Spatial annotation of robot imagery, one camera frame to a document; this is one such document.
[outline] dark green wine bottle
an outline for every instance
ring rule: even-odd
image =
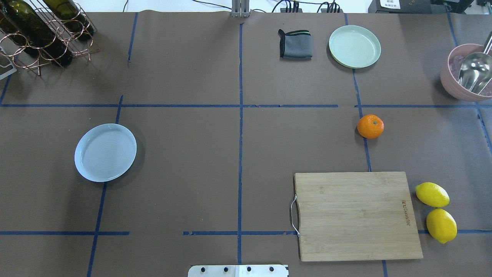
[[[91,38],[89,34],[94,34],[94,28],[92,28],[90,22],[80,14],[79,8],[72,0],[43,0],[43,2],[45,2],[48,8],[50,8],[50,10],[61,20],[77,20],[86,27],[87,30],[78,37],[78,40],[88,40]],[[80,23],[69,21],[65,22],[64,25],[70,32],[78,34],[83,29]]]
[[[66,67],[72,62],[72,52],[55,36],[29,4],[22,0],[0,0],[0,8],[10,23],[28,39],[30,45],[43,48],[51,58],[55,59],[51,61],[52,64]],[[48,55],[43,53],[41,55],[51,59]]]
[[[14,34],[14,33],[17,33],[19,31],[19,30],[17,30],[17,28],[14,25],[12,25],[12,23],[9,22],[8,19],[5,18],[5,16],[1,12],[1,10],[0,10],[0,31],[2,31],[2,33],[4,33],[5,35]],[[19,47],[26,46],[26,39],[20,35],[11,35],[8,38],[15,45],[17,45]],[[24,52],[26,52],[29,56],[31,56],[35,59],[37,59],[37,57],[39,57],[39,51],[37,49],[30,48],[29,46],[27,46],[24,49]]]

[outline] cutting board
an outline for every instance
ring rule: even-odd
[[[301,261],[423,258],[405,172],[294,179]]]

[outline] light blue plate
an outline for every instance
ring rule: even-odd
[[[336,29],[328,42],[333,58],[341,65],[361,69],[374,64],[381,55],[381,44],[366,28],[355,25]]]
[[[94,182],[107,182],[125,173],[135,160],[137,142],[119,124],[103,124],[89,130],[75,148],[75,167]]]

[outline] metal spoon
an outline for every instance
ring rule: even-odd
[[[492,57],[487,55],[492,46],[492,32],[482,52],[468,55],[461,64],[458,83],[465,89],[480,94],[492,79]]]

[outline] blue tape line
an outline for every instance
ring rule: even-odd
[[[98,236],[129,236],[130,232],[99,232]]]
[[[236,231],[192,231],[183,232],[183,236],[235,236]],[[242,231],[241,236],[288,236],[297,235],[295,231]]]
[[[239,108],[228,104],[123,104],[124,108]]]
[[[352,75],[354,77],[354,87],[357,92],[357,108],[359,109],[359,118],[362,118],[364,114],[362,113],[361,95],[359,93],[359,85],[357,84],[357,79],[355,78],[355,69],[352,69]],[[364,150],[366,152],[366,162],[368,164],[368,172],[372,172],[372,166],[370,165],[370,155],[367,138],[364,139]]]
[[[328,105],[275,105],[275,104],[265,104],[265,105],[244,105],[245,108],[338,108],[337,104],[328,104]]]
[[[0,231],[0,236],[94,236],[92,231]],[[99,232],[99,236],[129,236],[130,232]]]
[[[183,232],[183,236],[236,236],[237,231],[192,231]]]
[[[130,47],[128,48],[128,62],[131,63],[131,50],[133,48],[133,39],[135,38],[135,29],[137,28],[137,18],[138,12],[135,13],[135,18],[133,19],[133,29],[131,30]]]
[[[2,107],[77,107],[77,108],[114,108],[116,104],[2,104]]]
[[[242,231],[244,236],[286,236],[297,235],[295,231]]]
[[[116,120],[115,123],[120,123],[120,113],[122,111],[122,103],[123,103],[123,95],[120,97],[120,103],[118,104],[118,111],[116,112]]]
[[[388,268],[386,267],[386,260],[381,261],[383,263],[383,274],[384,277],[388,277]]]
[[[368,139],[364,139],[364,149],[366,150],[366,162],[368,164],[368,172],[372,172],[372,166],[370,165],[370,156],[369,156],[369,147],[368,147]]]
[[[101,225],[102,209],[104,207],[104,198],[106,197],[106,188],[108,187],[108,182],[104,182],[102,187],[101,202],[99,204],[99,212],[97,213],[97,221],[95,224],[94,240],[92,241],[91,258],[89,259],[89,268],[87,270],[87,277],[92,274],[92,265],[94,264],[95,249],[97,246],[97,237],[99,235],[99,227]]]
[[[356,105],[356,108],[475,108],[475,105]]]
[[[428,230],[419,230],[419,234],[428,234]],[[458,234],[492,234],[492,230],[463,229],[458,230]]]
[[[10,83],[11,78],[12,78],[12,74],[7,77],[7,81],[5,82],[5,85],[3,86],[3,91],[1,92],[1,96],[0,96],[0,104],[3,102],[3,98],[5,97],[5,93],[7,93],[8,84]]]
[[[361,95],[359,94],[359,85],[357,84],[357,79],[355,78],[355,69],[352,69],[352,75],[354,78],[355,91],[357,93],[357,107],[359,108],[359,118],[362,118],[364,115],[362,114]]]
[[[478,117],[480,118],[480,125],[482,126],[482,131],[484,132],[485,140],[487,141],[487,147],[489,148],[489,152],[492,154],[492,144],[489,137],[489,132],[487,132],[487,128],[485,127],[485,122],[482,116],[482,112],[480,111],[480,106],[478,105],[478,103],[475,103],[475,105],[476,105]]]
[[[446,11],[448,14],[448,22],[449,22],[449,28],[451,29],[451,36],[453,36],[453,42],[455,43],[455,47],[458,46],[458,42],[456,41],[456,36],[455,36],[455,29],[453,28],[453,23],[451,22],[451,13],[449,11]]]
[[[64,231],[0,231],[4,236],[93,236],[94,232]]]
[[[239,161],[238,161],[238,264],[241,264],[243,213],[243,23],[239,24]]]

